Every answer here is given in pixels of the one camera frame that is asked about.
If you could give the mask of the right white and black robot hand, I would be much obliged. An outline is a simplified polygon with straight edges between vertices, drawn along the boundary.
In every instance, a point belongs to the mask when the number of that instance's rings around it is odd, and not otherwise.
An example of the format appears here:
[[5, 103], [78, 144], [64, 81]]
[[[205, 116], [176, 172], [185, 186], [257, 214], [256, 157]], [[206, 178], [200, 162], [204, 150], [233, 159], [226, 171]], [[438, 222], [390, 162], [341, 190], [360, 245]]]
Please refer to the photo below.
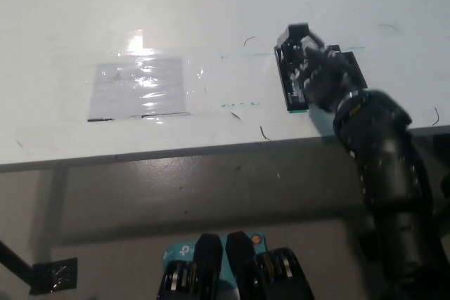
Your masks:
[[365, 89], [358, 68], [310, 32], [300, 40], [302, 63], [297, 80], [308, 103], [336, 113], [344, 100]]

